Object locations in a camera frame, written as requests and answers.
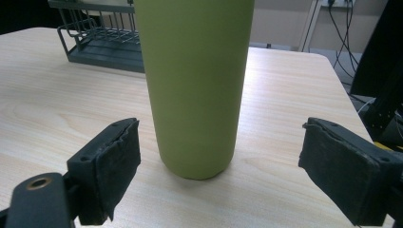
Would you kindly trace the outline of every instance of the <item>wall outlet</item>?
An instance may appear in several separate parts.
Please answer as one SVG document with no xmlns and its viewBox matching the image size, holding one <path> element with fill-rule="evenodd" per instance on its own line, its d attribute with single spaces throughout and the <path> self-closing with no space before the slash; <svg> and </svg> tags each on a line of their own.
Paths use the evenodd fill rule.
<svg viewBox="0 0 403 228">
<path fill-rule="evenodd" d="M 329 7 L 329 0 L 321 0 L 322 7 Z M 351 8 L 355 3 L 355 0 L 335 0 L 333 3 L 334 8 Z"/>
</svg>

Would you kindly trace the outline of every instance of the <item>light wood tabletop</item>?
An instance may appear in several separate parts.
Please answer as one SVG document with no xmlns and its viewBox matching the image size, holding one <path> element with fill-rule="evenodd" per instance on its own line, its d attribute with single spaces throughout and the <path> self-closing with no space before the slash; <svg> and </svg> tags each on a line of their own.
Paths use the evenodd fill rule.
<svg viewBox="0 0 403 228">
<path fill-rule="evenodd" d="M 52 28 L 0 36 L 0 210 L 18 183 L 66 173 L 72 155 L 130 117 L 142 163 L 104 227 L 353 226 L 297 167 L 308 117 L 370 140 L 325 57 L 250 48 L 234 158 L 214 179 L 185 180 L 160 160 L 145 75 L 70 63 Z"/>
</svg>

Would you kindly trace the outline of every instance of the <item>cylindrical container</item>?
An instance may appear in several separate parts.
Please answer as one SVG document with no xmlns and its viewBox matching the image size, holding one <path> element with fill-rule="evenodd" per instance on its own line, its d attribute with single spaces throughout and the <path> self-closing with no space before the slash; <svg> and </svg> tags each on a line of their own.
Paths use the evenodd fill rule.
<svg viewBox="0 0 403 228">
<path fill-rule="evenodd" d="M 231 161 L 254 0 L 135 0 L 160 156 L 187 179 Z"/>
</svg>

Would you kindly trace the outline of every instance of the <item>metal wire basket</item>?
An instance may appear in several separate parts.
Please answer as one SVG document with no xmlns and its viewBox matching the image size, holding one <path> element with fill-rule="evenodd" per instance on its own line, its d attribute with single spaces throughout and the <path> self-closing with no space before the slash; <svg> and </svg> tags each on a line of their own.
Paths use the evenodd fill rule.
<svg viewBox="0 0 403 228">
<path fill-rule="evenodd" d="M 132 0 L 124 6 L 48 0 L 64 24 L 57 29 L 70 62 L 144 72 Z M 67 48 L 64 34 L 75 41 Z"/>
</svg>

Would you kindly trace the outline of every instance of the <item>computer monitor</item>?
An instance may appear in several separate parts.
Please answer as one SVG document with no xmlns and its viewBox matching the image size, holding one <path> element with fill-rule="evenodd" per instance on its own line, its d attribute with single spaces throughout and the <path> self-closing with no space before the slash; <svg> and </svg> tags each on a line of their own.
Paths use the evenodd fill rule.
<svg viewBox="0 0 403 228">
<path fill-rule="evenodd" d="M 376 98 L 360 116 L 373 140 L 381 140 L 403 103 L 403 1 L 388 1 L 361 57 L 350 92 Z"/>
</svg>

